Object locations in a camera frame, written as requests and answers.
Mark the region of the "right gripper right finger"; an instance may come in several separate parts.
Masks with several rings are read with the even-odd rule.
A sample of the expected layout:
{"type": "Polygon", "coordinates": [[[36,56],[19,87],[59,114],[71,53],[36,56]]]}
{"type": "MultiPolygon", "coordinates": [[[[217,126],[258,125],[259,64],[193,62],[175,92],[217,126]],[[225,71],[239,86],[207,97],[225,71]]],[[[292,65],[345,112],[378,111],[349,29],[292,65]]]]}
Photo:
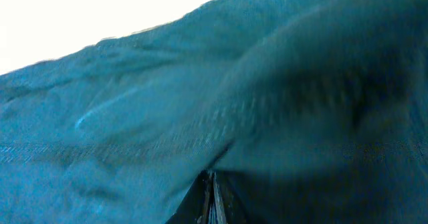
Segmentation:
{"type": "Polygon", "coordinates": [[[213,222],[215,224],[254,224],[227,177],[213,173],[213,222]]]}

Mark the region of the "black shorts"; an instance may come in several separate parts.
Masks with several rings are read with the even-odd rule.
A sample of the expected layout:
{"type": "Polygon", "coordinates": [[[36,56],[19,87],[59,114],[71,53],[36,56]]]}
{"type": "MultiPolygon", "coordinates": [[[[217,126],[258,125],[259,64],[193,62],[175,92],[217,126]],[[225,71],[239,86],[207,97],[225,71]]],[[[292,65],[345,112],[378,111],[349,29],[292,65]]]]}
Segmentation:
{"type": "Polygon", "coordinates": [[[427,0],[213,0],[1,76],[2,223],[427,222],[427,0]]]}

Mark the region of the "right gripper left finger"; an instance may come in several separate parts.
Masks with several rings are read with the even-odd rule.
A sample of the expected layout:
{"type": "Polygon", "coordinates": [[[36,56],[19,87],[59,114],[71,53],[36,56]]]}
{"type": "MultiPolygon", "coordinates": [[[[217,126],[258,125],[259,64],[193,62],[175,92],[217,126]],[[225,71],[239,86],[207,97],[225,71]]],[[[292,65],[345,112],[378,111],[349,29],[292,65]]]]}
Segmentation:
{"type": "Polygon", "coordinates": [[[201,172],[177,211],[166,224],[207,224],[210,208],[210,174],[201,172]]]}

